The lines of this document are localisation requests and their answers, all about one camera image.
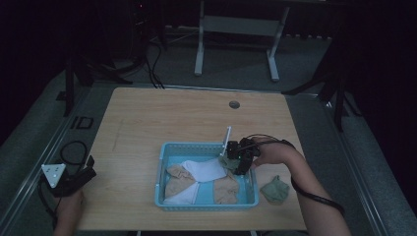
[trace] wooden table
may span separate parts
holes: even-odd
[[[238,109],[229,102],[240,103]],[[288,230],[305,229],[295,191],[281,206],[260,194],[243,211],[164,211],[154,203],[154,184],[165,142],[222,142],[252,134],[286,139],[301,150],[285,97],[277,93],[117,88],[104,114],[90,154],[97,176],[84,187],[82,230]],[[284,165],[256,169],[259,187]]]

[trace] blue plastic tray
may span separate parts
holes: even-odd
[[[243,210],[254,207],[259,202],[259,191],[255,172],[235,175],[239,183],[238,203],[235,205],[217,205],[213,198],[213,182],[201,183],[196,202],[193,205],[165,205],[165,186],[169,180],[166,168],[186,160],[207,161],[218,158],[223,143],[165,143],[160,152],[155,184],[155,203],[164,210]]]

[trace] gray floor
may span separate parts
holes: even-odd
[[[280,81],[274,83],[269,79],[267,39],[248,44],[209,35],[203,75],[195,77],[197,39],[193,34],[177,38],[179,36],[168,38],[171,41],[168,51],[162,52],[155,67],[155,72],[170,89],[267,92],[293,89],[311,79],[329,44],[328,40],[284,38],[276,55]],[[151,47],[149,60],[153,62],[156,55],[157,49]],[[150,87],[146,69],[124,76],[134,82],[133,87]],[[1,225],[11,223],[10,235],[51,234],[50,219],[36,192],[31,194],[33,178],[28,177],[37,177],[39,164],[55,161],[56,151],[69,141],[81,140],[89,147],[92,145],[112,90],[118,86],[97,78],[92,88],[77,87],[78,106],[70,117],[63,118],[65,105],[55,97],[64,89],[64,77],[58,76],[1,146]],[[417,232],[415,215],[366,122],[346,108],[342,119],[344,133],[337,132],[331,121],[333,109],[314,96],[320,88],[318,85],[302,94],[287,96],[287,101],[306,158],[332,197],[345,207],[346,221],[353,235],[413,235]],[[91,129],[71,129],[75,116],[93,117]],[[79,232],[77,235],[127,235],[127,232]],[[300,233],[274,232],[273,235]]]

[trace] blue basket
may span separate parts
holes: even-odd
[[[245,175],[235,175],[239,183],[238,203],[235,205],[218,205],[214,203],[213,183],[201,183],[196,202],[193,205],[166,205],[165,186],[169,180],[166,168],[186,160],[207,161],[218,158],[223,150],[223,143],[165,143],[162,146],[155,184],[155,203],[164,210],[243,210],[254,207],[259,202],[257,179],[253,170]]]

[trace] dark background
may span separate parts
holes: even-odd
[[[268,6],[270,2],[263,2],[256,12],[250,1],[238,7],[228,1],[216,2],[207,11],[276,18],[276,10]],[[284,33],[301,34],[302,38],[334,37],[339,49],[353,47],[361,52],[349,72],[348,90],[416,211],[416,5],[406,1],[349,1],[349,6],[341,7],[338,5],[345,1],[330,1],[331,6],[289,2],[293,8]],[[97,61],[130,56],[125,55],[130,48],[121,45],[132,37],[131,2],[100,4],[81,0],[1,1],[1,143],[19,125],[48,82],[62,72],[72,52],[86,53]],[[166,1],[160,18],[174,27],[196,27],[199,8],[195,0]],[[155,11],[149,10],[149,14],[155,15]],[[345,33],[350,36],[335,37],[343,20],[347,24]]]

